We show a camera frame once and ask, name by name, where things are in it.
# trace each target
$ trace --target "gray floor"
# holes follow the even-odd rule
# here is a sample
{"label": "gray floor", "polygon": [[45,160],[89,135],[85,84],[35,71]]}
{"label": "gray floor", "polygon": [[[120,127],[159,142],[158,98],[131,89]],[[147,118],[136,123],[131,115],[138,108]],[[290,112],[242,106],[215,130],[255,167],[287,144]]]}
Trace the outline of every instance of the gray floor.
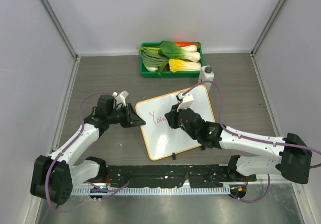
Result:
{"label": "gray floor", "polygon": [[[246,199],[257,199],[266,185],[252,184]],[[72,196],[60,210],[48,211],[42,201],[36,223],[46,224],[302,224],[303,219],[291,184],[272,184],[258,203],[242,203],[227,195],[116,196],[85,203],[88,196]]]}
{"label": "gray floor", "polygon": [[[211,65],[214,80],[220,85],[225,106],[223,122],[236,129],[261,135],[274,135],[263,95],[249,54],[205,54],[204,63]],[[66,142],[79,128],[79,104],[95,92],[127,90],[127,102],[133,106],[142,99],[188,88],[196,78],[143,78],[139,72],[138,56],[82,57],[73,88],[61,142]],[[219,94],[215,87],[209,93],[214,115],[218,121]],[[96,106],[98,97],[84,104],[84,115]],[[112,165],[135,164],[223,164],[239,151],[200,148],[177,154],[177,159],[152,161],[148,158],[140,128],[110,129],[81,156],[100,157]]]}

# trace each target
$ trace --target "wall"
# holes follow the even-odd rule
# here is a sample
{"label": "wall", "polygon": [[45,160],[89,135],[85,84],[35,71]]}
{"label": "wall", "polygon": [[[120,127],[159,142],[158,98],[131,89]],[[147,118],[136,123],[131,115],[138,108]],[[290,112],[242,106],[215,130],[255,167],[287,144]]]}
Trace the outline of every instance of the wall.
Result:
{"label": "wall", "polygon": [[[288,0],[257,54],[272,110],[283,134],[294,132],[321,149],[321,0]],[[321,158],[313,155],[313,164]],[[309,188],[321,206],[321,169],[312,169]]]}
{"label": "wall", "polygon": [[196,40],[250,51],[278,0],[49,0],[80,54],[136,52],[142,42]]}
{"label": "wall", "polygon": [[0,0],[0,223],[23,223],[73,59],[39,0]]}

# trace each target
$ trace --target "bottle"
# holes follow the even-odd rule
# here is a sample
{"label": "bottle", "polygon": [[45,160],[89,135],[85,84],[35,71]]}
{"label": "bottle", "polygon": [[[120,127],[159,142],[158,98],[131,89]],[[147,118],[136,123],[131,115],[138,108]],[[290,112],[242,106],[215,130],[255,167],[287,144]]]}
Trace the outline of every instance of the bottle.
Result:
{"label": "bottle", "polygon": [[[214,73],[212,68],[210,66],[202,67],[198,82],[202,82],[205,80],[213,81],[213,79],[214,79]],[[210,82],[206,82],[206,83],[203,83],[203,85],[206,87],[207,92],[209,92],[212,84]]]}

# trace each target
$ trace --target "orange border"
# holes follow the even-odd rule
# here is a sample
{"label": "orange border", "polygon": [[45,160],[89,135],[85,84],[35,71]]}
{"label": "orange border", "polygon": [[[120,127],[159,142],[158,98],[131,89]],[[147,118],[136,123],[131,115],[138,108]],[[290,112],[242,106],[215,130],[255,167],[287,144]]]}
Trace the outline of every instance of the orange border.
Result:
{"label": "orange border", "polygon": [[[206,89],[206,87],[205,87],[204,85],[202,85],[202,84],[201,84],[201,85],[198,85],[198,86],[196,86],[196,87],[200,87],[200,86],[203,87],[203,88],[205,88],[205,93],[206,93],[207,99],[208,99],[208,101],[209,101],[209,105],[210,105],[211,113],[212,113],[212,116],[213,116],[213,120],[214,120],[214,122],[215,122],[215,118],[214,118],[214,114],[213,114],[213,110],[212,110],[210,98],[209,98],[209,95],[208,95],[208,93],[207,93],[207,89]],[[173,93],[186,91],[186,90],[188,90],[188,89],[190,89],[190,88],[185,88],[185,89],[183,89],[183,90],[179,90],[179,91],[167,93],[167,94],[164,94],[164,95],[161,95],[161,96],[158,96],[158,97],[153,97],[153,98],[149,98],[149,99],[140,101],[140,102],[136,103],[136,106],[135,106],[136,113],[139,115],[138,110],[137,110],[137,105],[138,105],[139,103],[146,102],[146,101],[150,101],[150,100],[153,100],[153,99],[156,99],[156,98],[160,98],[160,97],[164,97],[164,96],[167,96],[167,95],[170,95],[170,94],[173,94]],[[158,159],[153,159],[152,157],[150,157],[149,149],[148,149],[148,146],[147,146],[147,143],[146,143],[146,138],[145,138],[145,134],[144,134],[144,131],[143,131],[143,129],[142,129],[142,126],[140,126],[140,129],[141,129],[141,133],[142,133],[142,136],[143,136],[143,138],[144,138],[144,141],[145,141],[146,149],[147,149],[147,152],[148,152],[148,157],[149,157],[151,160],[156,161],[156,160],[160,160],[160,159],[163,159],[163,158],[172,156],[172,155],[166,155],[166,156],[163,156],[163,157],[158,158]],[[188,149],[185,149],[185,150],[181,150],[181,151],[176,152],[175,154],[179,154],[179,153],[181,153],[181,152],[185,152],[185,151],[187,151],[187,150],[191,150],[191,149],[194,149],[194,148],[197,148],[197,147],[200,147],[200,146],[201,146],[201,145],[197,145],[197,146],[195,146],[195,147],[191,147],[191,148],[188,148]]]}

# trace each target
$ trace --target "green basket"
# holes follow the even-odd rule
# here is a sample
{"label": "green basket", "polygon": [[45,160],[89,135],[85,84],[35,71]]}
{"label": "green basket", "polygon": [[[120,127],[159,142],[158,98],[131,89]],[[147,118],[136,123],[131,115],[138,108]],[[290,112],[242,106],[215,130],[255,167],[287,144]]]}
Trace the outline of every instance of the green basket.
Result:
{"label": "green basket", "polygon": [[[198,43],[198,52],[201,54],[201,59],[200,59],[200,64],[203,67],[203,55],[202,55],[202,47],[201,43],[199,42],[194,42]],[[159,46],[161,43],[160,42],[144,42],[141,46],[142,47],[155,47]],[[142,74],[143,77],[199,77],[200,72],[199,71],[191,71],[191,72],[170,72],[170,71],[163,71],[160,73],[160,75],[157,72],[149,72],[144,64],[142,63],[142,59],[140,59],[140,73]]]}

